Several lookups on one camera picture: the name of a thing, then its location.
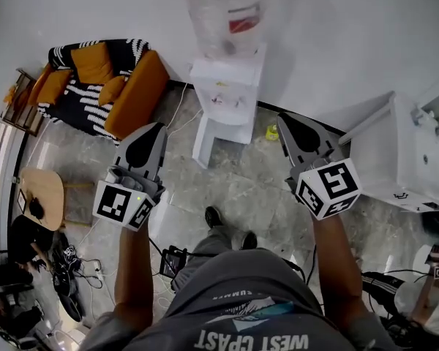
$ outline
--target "round wooden table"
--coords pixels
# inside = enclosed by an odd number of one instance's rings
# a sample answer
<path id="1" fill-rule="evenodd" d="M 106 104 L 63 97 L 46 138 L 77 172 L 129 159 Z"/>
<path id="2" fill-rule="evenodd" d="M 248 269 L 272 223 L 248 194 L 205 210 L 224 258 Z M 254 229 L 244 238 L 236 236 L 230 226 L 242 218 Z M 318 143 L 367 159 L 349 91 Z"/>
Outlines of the round wooden table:
<path id="1" fill-rule="evenodd" d="M 90 186 L 94 186 L 94 184 L 65 184 L 59 174 L 52 170 L 25 167 L 20 172 L 20 189 L 26 198 L 24 215 L 52 231 L 59 229 L 62 224 L 90 227 L 91 224 L 64 219 L 65 189 Z M 41 220 L 38 220 L 29 212 L 29 203 L 33 197 L 36 197 L 42 208 L 44 208 L 44 217 Z"/>

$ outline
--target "sofa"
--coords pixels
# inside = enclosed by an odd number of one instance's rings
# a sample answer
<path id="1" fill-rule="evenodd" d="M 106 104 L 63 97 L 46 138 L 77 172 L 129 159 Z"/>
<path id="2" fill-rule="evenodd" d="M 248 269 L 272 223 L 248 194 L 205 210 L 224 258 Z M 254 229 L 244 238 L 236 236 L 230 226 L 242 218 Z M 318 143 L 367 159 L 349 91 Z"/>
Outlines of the sofa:
<path id="1" fill-rule="evenodd" d="M 94 77 L 95 71 L 102 72 L 102 78 Z M 54 85 L 55 76 L 59 77 L 60 86 Z M 49 50 L 48 64 L 28 103 L 37 105 L 38 111 L 52 122 L 63 121 L 117 144 L 150 122 L 168 78 L 156 51 L 141 39 L 76 43 Z M 117 93 L 108 94 L 108 85 L 115 83 L 119 84 Z"/>

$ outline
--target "marble floor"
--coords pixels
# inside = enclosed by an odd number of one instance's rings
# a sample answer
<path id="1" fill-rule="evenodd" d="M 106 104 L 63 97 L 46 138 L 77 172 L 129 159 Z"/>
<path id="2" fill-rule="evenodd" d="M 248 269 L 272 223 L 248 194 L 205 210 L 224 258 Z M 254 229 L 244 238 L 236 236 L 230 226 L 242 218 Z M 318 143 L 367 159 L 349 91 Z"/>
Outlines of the marble floor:
<path id="1" fill-rule="evenodd" d="M 172 119 L 181 91 L 182 88 L 175 87 L 165 95 L 154 120 L 168 123 Z M 182 127 L 199 110 L 195 92 L 187 89 L 170 131 Z M 192 251 L 208 230 L 204 209 L 215 205 L 228 224 L 237 229 L 235 245 L 239 244 L 244 231 L 253 230 L 259 246 L 296 262 L 308 274 L 314 247 L 311 219 L 284 182 L 289 176 L 290 163 L 283 156 L 279 142 L 265 139 L 266 127 L 274 123 L 276 113 L 258 108 L 252 142 L 248 146 L 217 140 L 208 170 L 191 158 L 200 117 L 201 113 L 168 141 L 165 166 L 160 171 L 166 192 L 149 220 L 151 237 L 161 249 L 174 244 Z M 116 147 L 108 140 L 86 135 L 65 124 L 45 122 L 39 136 L 29 138 L 21 167 L 52 169 L 67 182 L 96 182 L 105 177 L 115 152 Z M 67 219 L 94 225 L 89 235 L 89 228 L 67 227 L 65 233 L 70 243 L 77 247 L 83 259 L 100 259 L 103 273 L 109 275 L 105 277 L 107 287 L 100 290 L 91 288 L 84 279 L 78 280 L 87 326 L 113 308 L 111 297 L 116 275 L 112 273 L 116 270 L 120 233 L 119 228 L 103 220 L 91 220 L 93 196 L 94 190 L 72 189 L 66 209 Z M 411 268 L 417 249 L 433 242 L 423 231 L 417 215 L 367 197 L 360 197 L 342 219 L 363 271 Z M 152 270 L 157 272 L 160 256 L 152 250 L 151 258 Z M 94 273 L 90 263 L 86 264 L 85 272 Z M 34 276 L 35 295 L 48 319 L 42 332 L 48 332 L 56 324 L 57 328 L 62 327 L 59 320 L 63 314 L 50 274 L 43 271 Z M 411 273 L 398 276 L 413 279 Z M 168 282 L 159 275 L 154 277 L 156 321 L 173 298 Z M 320 298 L 317 271 L 309 285 Z"/>

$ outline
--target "orange pillow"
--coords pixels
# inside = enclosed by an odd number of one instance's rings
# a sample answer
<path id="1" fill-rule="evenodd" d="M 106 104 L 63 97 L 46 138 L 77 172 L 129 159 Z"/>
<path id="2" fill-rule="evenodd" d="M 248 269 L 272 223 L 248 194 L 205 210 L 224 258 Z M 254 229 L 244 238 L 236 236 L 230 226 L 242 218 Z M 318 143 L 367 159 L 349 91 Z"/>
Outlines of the orange pillow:
<path id="1" fill-rule="evenodd" d="M 81 83 L 105 84 L 113 78 L 108 46 L 105 43 L 72 50 L 72 59 Z"/>
<path id="2" fill-rule="evenodd" d="M 52 67 L 48 63 L 45 65 L 44 70 L 42 71 L 41 75 L 36 81 L 36 84 L 32 88 L 31 95 L 29 95 L 28 104 L 29 105 L 36 105 L 37 104 L 37 97 L 39 96 L 39 93 L 42 90 L 42 87 L 45 84 L 45 81 L 49 77 L 49 75 L 53 72 Z"/>
<path id="3" fill-rule="evenodd" d="M 57 99 L 64 93 L 71 74 L 72 70 L 58 70 L 50 73 L 37 97 L 37 103 L 48 102 L 55 105 Z"/>
<path id="4" fill-rule="evenodd" d="M 125 76 L 119 75 L 107 82 L 100 92 L 99 105 L 108 104 L 115 101 L 125 87 Z"/>

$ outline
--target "table leg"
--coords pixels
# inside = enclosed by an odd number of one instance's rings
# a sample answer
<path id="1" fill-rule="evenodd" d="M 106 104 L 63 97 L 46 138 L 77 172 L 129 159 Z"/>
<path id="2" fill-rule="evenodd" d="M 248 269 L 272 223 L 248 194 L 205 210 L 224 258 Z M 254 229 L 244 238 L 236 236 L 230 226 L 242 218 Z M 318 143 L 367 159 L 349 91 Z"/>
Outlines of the table leg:
<path id="1" fill-rule="evenodd" d="M 66 226 L 84 226 L 84 227 L 91 227 L 91 224 L 86 223 L 86 222 L 78 222 L 78 221 L 70 221 L 65 219 L 64 220 L 64 224 Z"/>
<path id="2" fill-rule="evenodd" d="M 85 187 L 94 187 L 94 183 L 86 182 L 84 184 L 64 184 L 66 189 L 82 189 Z"/>

